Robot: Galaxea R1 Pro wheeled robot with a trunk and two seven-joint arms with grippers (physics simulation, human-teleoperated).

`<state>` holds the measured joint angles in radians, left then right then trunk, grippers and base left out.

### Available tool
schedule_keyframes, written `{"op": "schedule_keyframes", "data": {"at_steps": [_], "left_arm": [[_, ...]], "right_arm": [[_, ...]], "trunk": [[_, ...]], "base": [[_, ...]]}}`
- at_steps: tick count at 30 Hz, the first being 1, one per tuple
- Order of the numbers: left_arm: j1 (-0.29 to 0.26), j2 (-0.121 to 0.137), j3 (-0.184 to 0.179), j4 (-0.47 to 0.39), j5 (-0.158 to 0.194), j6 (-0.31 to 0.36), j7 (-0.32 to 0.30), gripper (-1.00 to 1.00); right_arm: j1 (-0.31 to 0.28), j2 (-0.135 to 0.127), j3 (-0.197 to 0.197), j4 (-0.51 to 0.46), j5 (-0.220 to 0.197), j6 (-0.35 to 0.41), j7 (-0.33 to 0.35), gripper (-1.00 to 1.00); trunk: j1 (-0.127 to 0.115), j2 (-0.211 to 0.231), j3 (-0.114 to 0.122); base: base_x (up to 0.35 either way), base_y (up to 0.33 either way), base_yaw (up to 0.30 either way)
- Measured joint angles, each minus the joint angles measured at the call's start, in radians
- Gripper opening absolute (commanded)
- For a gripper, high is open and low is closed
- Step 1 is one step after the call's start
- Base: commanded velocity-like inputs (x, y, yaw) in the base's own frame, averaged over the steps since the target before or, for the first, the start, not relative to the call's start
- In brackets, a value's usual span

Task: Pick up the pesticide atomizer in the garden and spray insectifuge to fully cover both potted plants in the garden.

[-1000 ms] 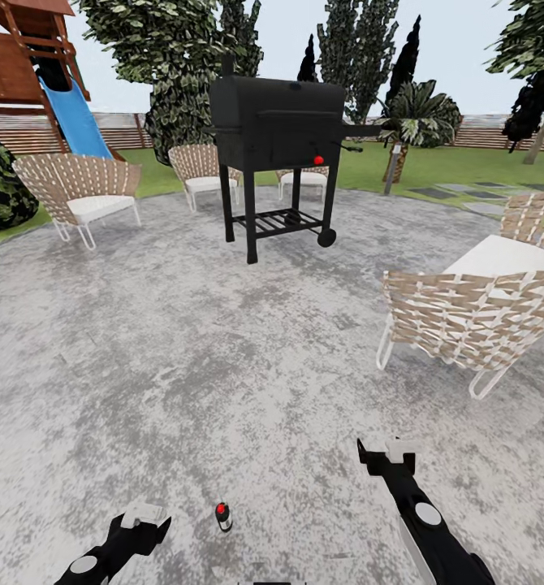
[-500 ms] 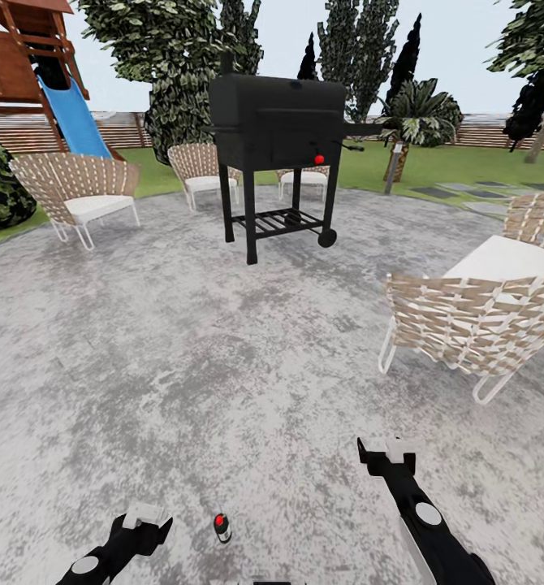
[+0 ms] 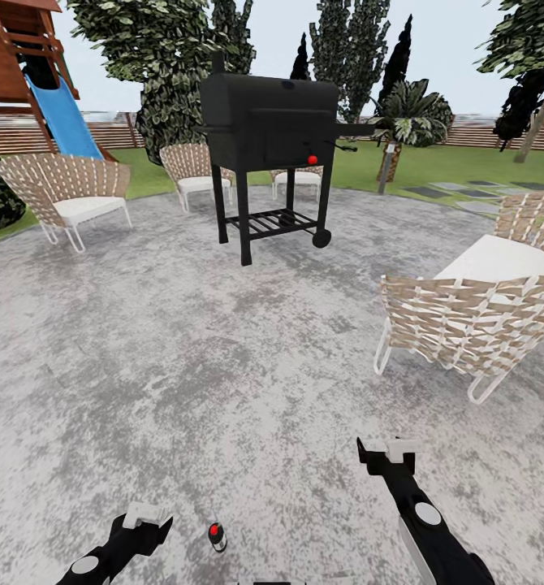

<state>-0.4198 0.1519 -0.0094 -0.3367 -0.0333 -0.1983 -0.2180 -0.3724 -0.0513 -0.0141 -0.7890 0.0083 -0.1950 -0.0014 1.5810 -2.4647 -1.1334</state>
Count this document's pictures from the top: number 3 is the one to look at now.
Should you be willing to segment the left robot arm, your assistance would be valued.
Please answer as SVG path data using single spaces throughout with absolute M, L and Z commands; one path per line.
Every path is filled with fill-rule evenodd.
M 167 508 L 133 501 L 128 513 L 112 522 L 107 544 L 74 562 L 56 585 L 109 585 L 137 553 L 149 557 L 166 541 L 174 522 L 168 515 Z

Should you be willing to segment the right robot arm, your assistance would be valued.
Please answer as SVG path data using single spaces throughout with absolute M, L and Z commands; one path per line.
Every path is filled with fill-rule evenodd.
M 425 451 L 425 441 L 395 437 L 385 446 L 388 451 L 367 451 L 357 438 L 361 464 L 370 475 L 382 475 L 395 498 L 400 534 L 426 585 L 496 585 L 485 562 L 465 551 L 414 479 L 415 453 Z

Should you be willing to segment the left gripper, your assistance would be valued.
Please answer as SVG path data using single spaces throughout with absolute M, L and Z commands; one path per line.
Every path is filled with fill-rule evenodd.
M 110 528 L 109 541 L 120 541 L 126 550 L 126 566 L 130 560 L 139 553 L 140 555 L 151 555 L 157 548 L 157 544 L 166 541 L 167 534 L 172 527 L 174 518 L 166 520 L 160 525 L 157 522 L 145 521 L 142 525 L 132 529 L 123 528 L 125 518 L 116 518 Z

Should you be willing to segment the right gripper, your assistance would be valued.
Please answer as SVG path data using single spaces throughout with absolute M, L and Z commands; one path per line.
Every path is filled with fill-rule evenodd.
M 397 464 L 390 462 L 388 457 L 385 456 L 386 451 L 367 451 L 359 437 L 357 438 L 357 448 L 359 449 L 361 464 L 367 465 L 367 471 L 370 475 L 382 475 L 391 493 L 394 492 L 392 491 L 392 486 L 394 486 L 397 479 L 414 479 L 415 453 L 403 453 L 404 462 Z

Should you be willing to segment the insectifuge atomizer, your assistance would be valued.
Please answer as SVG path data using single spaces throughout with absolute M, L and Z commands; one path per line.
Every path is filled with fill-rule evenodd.
M 214 548 L 217 551 L 222 551 L 227 545 L 227 539 L 224 535 L 224 530 L 219 523 L 215 522 L 209 527 L 208 532 L 209 540 L 214 544 Z

